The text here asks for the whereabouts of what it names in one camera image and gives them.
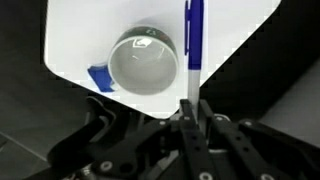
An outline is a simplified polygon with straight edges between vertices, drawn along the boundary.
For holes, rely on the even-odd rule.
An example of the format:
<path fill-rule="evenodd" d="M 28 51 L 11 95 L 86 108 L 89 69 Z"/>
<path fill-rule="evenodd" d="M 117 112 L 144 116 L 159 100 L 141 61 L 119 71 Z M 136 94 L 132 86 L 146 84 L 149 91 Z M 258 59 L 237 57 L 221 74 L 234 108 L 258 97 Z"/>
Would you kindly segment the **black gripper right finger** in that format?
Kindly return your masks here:
<path fill-rule="evenodd" d="M 224 115 L 213 113 L 205 100 L 199 102 L 198 122 L 220 180 L 287 180 L 287 175 L 268 164 L 239 130 Z"/>

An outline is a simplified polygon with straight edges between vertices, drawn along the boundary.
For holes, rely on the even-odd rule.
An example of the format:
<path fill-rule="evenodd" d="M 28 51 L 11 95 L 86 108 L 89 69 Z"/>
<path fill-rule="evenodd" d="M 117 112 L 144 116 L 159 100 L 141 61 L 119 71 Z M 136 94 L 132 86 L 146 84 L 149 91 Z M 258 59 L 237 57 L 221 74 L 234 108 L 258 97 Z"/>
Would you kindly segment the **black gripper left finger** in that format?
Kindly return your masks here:
<path fill-rule="evenodd" d="M 179 121 L 183 154 L 192 180 L 220 180 L 209 153 L 205 137 L 199 130 L 187 99 L 180 101 L 182 117 Z"/>

